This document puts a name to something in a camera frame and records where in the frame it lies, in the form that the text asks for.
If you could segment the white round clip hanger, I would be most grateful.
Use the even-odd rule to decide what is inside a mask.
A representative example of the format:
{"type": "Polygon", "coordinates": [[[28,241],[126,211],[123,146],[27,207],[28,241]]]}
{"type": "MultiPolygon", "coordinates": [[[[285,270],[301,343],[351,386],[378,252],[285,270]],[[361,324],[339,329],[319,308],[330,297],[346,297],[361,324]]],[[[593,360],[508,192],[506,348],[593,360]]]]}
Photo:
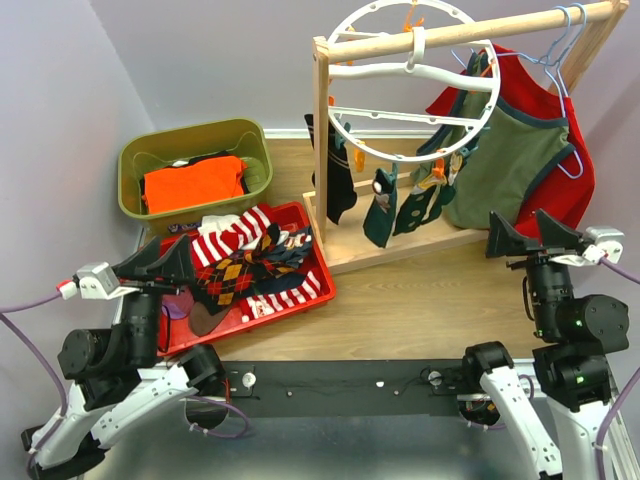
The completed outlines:
{"type": "Polygon", "coordinates": [[[502,83],[497,52],[488,35],[480,32],[477,25],[468,14],[444,1],[371,1],[360,7],[342,20],[329,37],[313,39],[314,120],[333,126],[338,138],[358,151],[392,163],[435,161],[469,145],[487,126],[496,108],[502,83]],[[363,18],[401,6],[409,11],[419,8],[427,14],[438,12],[445,15],[453,20],[451,27],[462,36],[440,40],[433,30],[426,29],[419,22],[412,24],[408,31],[399,33],[357,28],[357,23],[363,18]],[[467,75],[426,63],[429,49],[444,47],[467,47],[474,53],[484,53],[487,67],[478,75],[467,75]],[[382,104],[390,104],[386,100],[376,100],[369,108],[353,107],[335,105],[330,101],[335,92],[335,81],[354,81],[359,87],[445,86],[467,93],[486,94],[488,98],[480,112],[471,117],[382,109],[382,104]],[[366,145],[359,130],[346,128],[348,121],[356,118],[415,124],[424,128],[460,127],[462,137],[442,150],[425,155],[384,152],[366,145]]]}

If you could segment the dark green sock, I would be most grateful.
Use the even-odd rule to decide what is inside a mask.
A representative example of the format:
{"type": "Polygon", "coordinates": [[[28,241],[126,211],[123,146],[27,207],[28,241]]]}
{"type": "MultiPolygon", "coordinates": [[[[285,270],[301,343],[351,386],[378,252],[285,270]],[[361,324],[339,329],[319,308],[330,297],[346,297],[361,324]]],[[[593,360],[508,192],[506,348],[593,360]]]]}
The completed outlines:
{"type": "Polygon", "coordinates": [[[448,205],[456,194],[455,182],[460,171],[468,163],[468,157],[465,163],[462,163],[456,152],[450,155],[449,159],[445,161],[446,164],[446,181],[439,187],[438,195],[434,200],[429,215],[428,221],[438,219],[443,211],[443,208],[448,205]]]}

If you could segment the green reindeer christmas sock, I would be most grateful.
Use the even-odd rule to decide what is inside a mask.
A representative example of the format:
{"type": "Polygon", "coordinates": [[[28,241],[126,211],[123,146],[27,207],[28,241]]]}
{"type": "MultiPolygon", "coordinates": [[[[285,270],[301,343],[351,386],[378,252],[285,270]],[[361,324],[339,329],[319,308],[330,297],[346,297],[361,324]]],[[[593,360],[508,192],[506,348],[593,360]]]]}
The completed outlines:
{"type": "Polygon", "coordinates": [[[390,189],[387,172],[378,168],[371,182],[373,199],[363,223],[365,237],[379,248],[385,248],[396,217],[397,185],[390,189]]]}

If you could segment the green sock yellow cuff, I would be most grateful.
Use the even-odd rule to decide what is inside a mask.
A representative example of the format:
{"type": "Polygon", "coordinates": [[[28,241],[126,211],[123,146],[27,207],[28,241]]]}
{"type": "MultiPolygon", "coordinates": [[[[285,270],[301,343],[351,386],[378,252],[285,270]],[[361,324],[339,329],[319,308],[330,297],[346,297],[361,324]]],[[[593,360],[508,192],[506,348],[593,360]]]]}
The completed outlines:
{"type": "Polygon", "coordinates": [[[413,232],[422,224],[427,207],[440,184],[441,179],[434,173],[414,183],[396,216],[394,236],[413,232]]]}

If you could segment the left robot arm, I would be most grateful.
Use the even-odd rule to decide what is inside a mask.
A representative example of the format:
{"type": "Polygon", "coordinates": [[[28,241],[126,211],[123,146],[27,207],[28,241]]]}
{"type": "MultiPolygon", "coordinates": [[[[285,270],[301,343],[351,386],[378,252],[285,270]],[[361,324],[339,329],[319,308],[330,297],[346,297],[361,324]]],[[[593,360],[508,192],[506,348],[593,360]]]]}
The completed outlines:
{"type": "Polygon", "coordinates": [[[128,430],[196,394],[215,393],[225,370],[210,345],[196,345],[147,385],[159,363],[162,298],[195,282],[187,235],[169,247],[154,238],[126,260],[90,263],[59,287],[64,298],[121,302],[117,323],[75,329],[57,356],[71,385],[50,420],[22,434],[32,479],[71,479],[97,466],[128,430]]]}

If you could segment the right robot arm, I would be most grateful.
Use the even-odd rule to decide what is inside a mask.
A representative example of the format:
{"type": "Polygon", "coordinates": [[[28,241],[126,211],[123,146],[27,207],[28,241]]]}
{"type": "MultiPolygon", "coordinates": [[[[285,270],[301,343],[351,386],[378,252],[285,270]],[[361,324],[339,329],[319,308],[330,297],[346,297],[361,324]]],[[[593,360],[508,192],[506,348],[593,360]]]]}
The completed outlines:
{"type": "Polygon", "coordinates": [[[615,269],[624,235],[612,227],[574,230],[539,209],[539,236],[520,234],[499,212],[489,214],[485,254],[521,270],[525,313],[544,347],[533,368],[558,438],[551,439],[525,397],[513,359],[498,341],[470,346],[460,367],[469,390],[487,394],[522,456],[528,479],[603,479],[608,427],[622,403],[614,396],[607,357],[628,349],[629,308],[605,294],[578,297],[570,268],[615,269]]]}

